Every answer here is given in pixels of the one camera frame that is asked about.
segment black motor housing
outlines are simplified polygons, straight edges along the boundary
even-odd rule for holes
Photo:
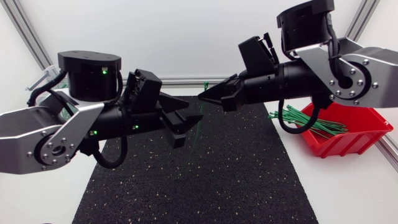
[[[278,28],[282,28],[284,51],[290,52],[329,40],[325,16],[333,10],[333,0],[312,0],[279,14],[277,22]]]
[[[121,57],[73,50],[58,53],[59,67],[68,72],[70,96],[82,101],[107,101],[116,97]]]

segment white wall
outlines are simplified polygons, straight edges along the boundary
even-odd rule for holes
[[[366,26],[359,43],[364,47],[383,47],[398,51],[398,1],[382,0]],[[398,108],[377,109],[395,127],[391,136],[398,142]]]
[[[17,30],[0,7],[0,114],[26,107],[29,92],[25,91],[32,77],[41,69],[30,54]]]
[[[228,77],[244,70],[238,44],[270,32],[280,58],[276,17],[306,0],[20,0],[54,63],[57,52],[121,56],[122,72],[160,77]],[[333,22],[345,35],[361,0],[335,0]]]

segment black cable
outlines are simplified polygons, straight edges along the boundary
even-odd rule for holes
[[[291,54],[287,53],[285,51],[285,47],[284,47],[284,38],[282,36],[282,34],[280,35],[280,42],[282,43],[282,52],[284,53],[284,55],[289,58],[290,60],[296,60],[297,58],[293,57]]]
[[[335,78],[339,82],[343,83],[344,73],[341,67],[341,62],[339,60],[339,58],[341,57],[339,55],[340,43],[338,41],[336,32],[333,30],[333,26],[331,23],[331,15],[329,13],[326,14],[326,29],[331,37],[331,40],[329,41],[328,45],[330,70],[332,74],[335,76]]]
[[[290,134],[301,134],[305,131],[307,131],[308,129],[310,129],[315,122],[317,122],[318,119],[318,115],[320,112],[320,108],[316,108],[314,107],[312,110],[312,115],[311,118],[308,120],[308,123],[305,124],[304,126],[300,127],[300,128],[291,128],[288,127],[285,123],[284,123],[284,118],[282,115],[283,109],[284,109],[284,103],[285,100],[279,100],[279,106],[278,106],[278,120],[279,120],[279,124],[282,127],[283,130],[285,130],[286,132],[290,133]]]
[[[127,137],[123,136],[121,138],[120,156],[116,161],[114,162],[107,161],[98,150],[95,150],[93,155],[99,165],[107,169],[117,168],[124,162],[124,160],[127,157]]]
[[[118,72],[118,92],[116,94],[115,99],[104,103],[105,107],[112,106],[115,103],[117,103],[118,100],[120,99],[120,96],[122,95],[122,91],[123,91],[123,77],[122,77],[122,74],[120,72]]]
[[[32,94],[30,94],[30,98],[27,102],[28,106],[35,106],[36,105],[36,98],[44,93],[45,91],[51,90],[56,84],[60,83],[67,75],[66,71],[61,70],[60,73],[50,82],[45,84],[42,87],[36,88],[33,90]]]
[[[73,116],[74,113],[73,111],[70,109],[70,107],[67,105],[66,100],[60,96],[58,93],[54,92],[53,90],[47,90],[49,93],[51,93],[51,95],[53,95],[59,102],[60,104],[65,108],[65,110],[68,112],[68,114],[70,116]]]

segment green wire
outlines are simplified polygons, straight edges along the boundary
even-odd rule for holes
[[[269,113],[268,118],[269,119],[278,118],[278,114],[279,114],[278,111],[275,111],[274,113]],[[310,119],[309,116],[307,116],[306,114],[302,113],[299,110],[296,110],[290,105],[287,105],[287,110],[285,109],[282,110],[282,117],[284,121],[290,124],[297,124],[299,126],[304,126],[305,124],[308,123],[308,120]],[[327,121],[324,119],[317,119],[317,122],[315,122],[315,124],[310,128],[310,131],[317,133],[320,136],[327,139],[329,139],[327,136],[322,135],[318,131],[324,131],[328,134],[331,134],[332,136],[348,132],[348,130],[346,129],[346,125],[339,122]]]
[[[67,84],[63,84],[61,88],[66,88],[67,86],[68,86]],[[69,120],[70,118],[70,115],[68,114],[65,108],[63,108],[61,111],[61,117],[63,117],[65,120]]]
[[[204,82],[203,86],[205,87],[205,91],[206,91],[207,88],[209,87],[209,82]],[[203,114],[203,108],[204,108],[204,104],[203,104],[203,102],[201,102],[200,103],[200,114]],[[198,122],[197,130],[195,132],[195,139],[193,140],[192,149],[191,149],[191,151],[189,153],[187,162],[181,168],[181,171],[174,177],[174,180],[176,180],[181,175],[182,171],[187,167],[188,162],[191,161],[193,152],[195,152],[195,148],[196,148],[196,145],[197,145],[197,142],[198,142],[200,128],[201,128],[201,121]]]

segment black rubber mat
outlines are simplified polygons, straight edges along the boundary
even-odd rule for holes
[[[197,97],[183,99],[199,112]],[[263,104],[224,113],[204,103],[203,114],[193,152],[196,126],[179,149],[161,132],[129,137],[121,167],[95,167],[73,222],[317,223]],[[107,141],[104,156],[116,158],[119,143]]]

